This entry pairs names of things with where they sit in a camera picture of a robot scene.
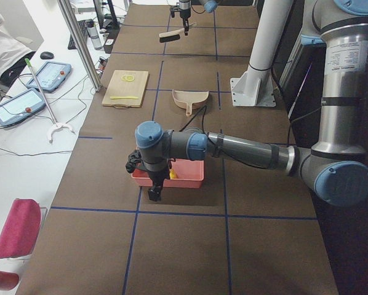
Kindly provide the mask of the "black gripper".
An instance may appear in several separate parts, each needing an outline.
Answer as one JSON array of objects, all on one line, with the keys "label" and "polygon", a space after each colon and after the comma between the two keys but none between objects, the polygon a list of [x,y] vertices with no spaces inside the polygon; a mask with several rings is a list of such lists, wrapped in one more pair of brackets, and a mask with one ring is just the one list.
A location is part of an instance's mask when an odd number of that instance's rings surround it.
[{"label": "black gripper", "polygon": [[169,7],[170,15],[172,18],[175,14],[179,14],[183,22],[184,35],[187,36],[190,30],[190,24],[188,19],[191,17],[191,3],[190,2],[178,2],[176,5]]},{"label": "black gripper", "polygon": [[151,186],[148,198],[151,201],[161,201],[162,186],[165,179],[169,179],[169,161],[165,158],[143,158],[140,150],[129,154],[126,171],[131,174],[139,185]]}]

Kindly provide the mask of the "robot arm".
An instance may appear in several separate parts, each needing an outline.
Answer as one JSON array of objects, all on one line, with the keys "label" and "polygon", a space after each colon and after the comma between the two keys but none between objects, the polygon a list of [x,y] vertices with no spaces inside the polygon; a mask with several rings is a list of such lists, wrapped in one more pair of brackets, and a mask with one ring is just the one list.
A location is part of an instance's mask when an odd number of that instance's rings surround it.
[{"label": "robot arm", "polygon": [[302,38],[326,47],[319,138],[312,147],[277,146],[197,128],[164,130],[154,121],[135,130],[136,150],[124,154],[128,173],[148,178],[158,201],[170,163],[201,161],[206,155],[300,178],[324,202],[338,207],[368,199],[368,157],[360,139],[368,120],[363,85],[368,80],[368,1],[306,1]]},{"label": "robot arm", "polygon": [[[218,2],[217,1],[212,1],[212,0],[199,0],[200,5],[203,6],[205,12],[207,13],[211,13],[213,12],[217,6],[218,6]],[[182,24],[183,24],[183,28],[176,30],[175,31],[175,35],[179,35],[180,33],[183,33],[185,36],[188,35],[188,32],[190,30],[190,24],[189,24],[189,19],[191,17],[191,10],[192,10],[192,6],[191,6],[191,1],[190,0],[179,0],[178,3],[176,3],[176,5],[174,6],[170,6],[169,7],[170,10],[170,16],[172,18],[175,17],[175,14],[178,13],[180,18],[182,19]]]}]

